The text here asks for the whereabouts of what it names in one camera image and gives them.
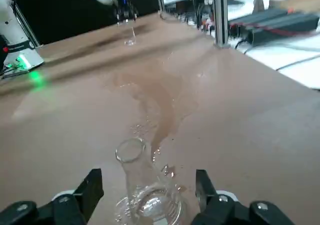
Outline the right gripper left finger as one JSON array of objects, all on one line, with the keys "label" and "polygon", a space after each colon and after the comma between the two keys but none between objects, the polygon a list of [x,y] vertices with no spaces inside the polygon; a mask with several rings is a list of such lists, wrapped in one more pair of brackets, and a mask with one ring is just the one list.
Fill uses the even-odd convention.
[{"label": "right gripper left finger", "polygon": [[34,201],[21,200],[0,212],[2,225],[86,225],[104,196],[100,168],[92,169],[73,191],[56,196],[38,207]]}]

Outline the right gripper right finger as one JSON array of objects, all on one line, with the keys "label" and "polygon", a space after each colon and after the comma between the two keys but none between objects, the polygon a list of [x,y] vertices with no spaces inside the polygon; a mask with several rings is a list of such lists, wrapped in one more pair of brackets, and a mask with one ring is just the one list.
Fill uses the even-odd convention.
[{"label": "right gripper right finger", "polygon": [[196,170],[195,195],[200,212],[192,225],[292,225],[292,220],[275,204],[257,200],[248,207],[231,192],[216,190],[206,170]]}]

